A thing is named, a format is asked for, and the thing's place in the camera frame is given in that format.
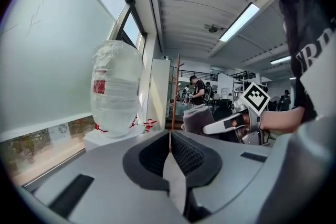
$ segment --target black t-shirt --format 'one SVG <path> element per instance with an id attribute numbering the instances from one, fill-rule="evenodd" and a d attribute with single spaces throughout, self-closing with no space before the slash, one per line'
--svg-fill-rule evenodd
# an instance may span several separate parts
<path id="1" fill-rule="evenodd" d="M 334 9 L 322 0 L 280 0 L 279 3 L 286 24 L 291 67 L 297 78 L 294 106 L 305 108 L 302 122 L 306 122 L 314 119 L 316 112 L 299 78 L 312 66 L 335 32 Z"/>
<path id="2" fill-rule="evenodd" d="M 200 90 L 204 90 L 204 89 L 205 89 L 204 82 L 201 79 L 199 79 L 196 82 L 196 85 L 195 85 L 194 95 L 197 94 L 197 93 L 199 93 Z M 204 100 L 204 95 L 201 96 L 201 97 L 196 97 L 196 98 L 193 99 L 194 104 L 196 104 L 196 105 L 203 104 L 203 100 Z"/>

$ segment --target fluorescent light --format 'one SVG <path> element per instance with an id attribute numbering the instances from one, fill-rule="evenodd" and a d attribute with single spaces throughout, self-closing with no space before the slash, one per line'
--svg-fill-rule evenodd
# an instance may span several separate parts
<path id="1" fill-rule="evenodd" d="M 259 8 L 255 4 L 250 3 L 219 40 L 228 42 L 258 11 Z"/>
<path id="2" fill-rule="evenodd" d="M 290 56 L 286 56 L 286 57 L 280 58 L 278 60 L 274 60 L 274 61 L 271 62 L 271 65 L 276 65 L 277 63 L 285 62 L 285 61 L 288 61 L 288 60 L 290 60 Z"/>

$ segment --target person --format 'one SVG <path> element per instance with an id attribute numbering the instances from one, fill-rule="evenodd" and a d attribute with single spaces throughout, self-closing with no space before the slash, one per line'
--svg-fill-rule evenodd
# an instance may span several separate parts
<path id="1" fill-rule="evenodd" d="M 182 104 L 186 104 L 187 103 L 188 96 L 189 96 L 189 85 L 187 85 L 183 89 L 183 93 L 182 93 L 183 102 L 182 102 Z"/>
<path id="2" fill-rule="evenodd" d="M 203 104 L 205 94 L 204 82 L 201 79 L 198 79 L 197 76 L 191 76 L 190 85 L 195 85 L 195 91 L 193 96 L 194 105 Z"/>
<path id="3" fill-rule="evenodd" d="M 214 95 L 214 90 L 211 87 L 210 82 L 205 83 L 205 94 L 204 94 L 204 100 L 207 104 L 210 102 L 210 98 L 212 98 Z"/>
<path id="4" fill-rule="evenodd" d="M 285 95 L 282 95 L 278 104 L 278 111 L 287 111 L 289 110 L 290 96 L 289 91 L 285 90 Z"/>
<path id="5" fill-rule="evenodd" d="M 260 116 L 260 128 L 294 132 L 301 123 L 316 117 L 313 104 L 300 81 L 300 77 L 313 65 L 328 44 L 336 28 L 333 0 L 279 0 L 284 16 L 284 28 L 291 56 L 291 68 L 296 77 L 295 109 L 288 111 L 264 111 Z M 249 124 L 248 114 L 244 114 Z"/>

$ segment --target white pedestal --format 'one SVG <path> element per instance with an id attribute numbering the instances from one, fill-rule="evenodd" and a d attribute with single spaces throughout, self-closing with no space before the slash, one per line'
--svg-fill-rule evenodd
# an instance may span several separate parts
<path id="1" fill-rule="evenodd" d="M 102 133 L 99 130 L 93 130 L 89 132 L 84 138 L 84 146 L 86 151 L 92 150 L 99 146 L 104 146 L 107 144 L 119 142 L 134 136 L 138 136 L 140 134 L 143 134 L 145 132 L 145 126 L 143 125 L 135 125 L 130 128 L 130 132 L 128 135 L 118 138 L 111 138 L 106 136 L 106 134 Z"/>

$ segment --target gray device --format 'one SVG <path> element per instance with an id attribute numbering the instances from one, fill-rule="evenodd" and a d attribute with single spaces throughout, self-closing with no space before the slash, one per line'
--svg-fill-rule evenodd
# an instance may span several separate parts
<path id="1" fill-rule="evenodd" d="M 244 91 L 239 99 L 232 104 L 234 114 L 220 121 L 203 127 L 206 135 L 235 131 L 240 142 L 249 145 L 262 145 L 264 136 L 259 131 L 260 115 L 267 106 L 270 96 L 254 82 Z M 248 113 L 250 124 L 245 125 L 243 114 Z M 237 126 L 232 126 L 232 120 L 237 121 Z"/>
<path id="2" fill-rule="evenodd" d="M 273 148 L 183 131 L 142 134 L 85 153 L 34 196 L 19 191 L 45 223 L 288 223 L 328 178 L 334 122 L 306 123 Z M 186 177 L 183 214 L 162 178 L 170 139 Z"/>

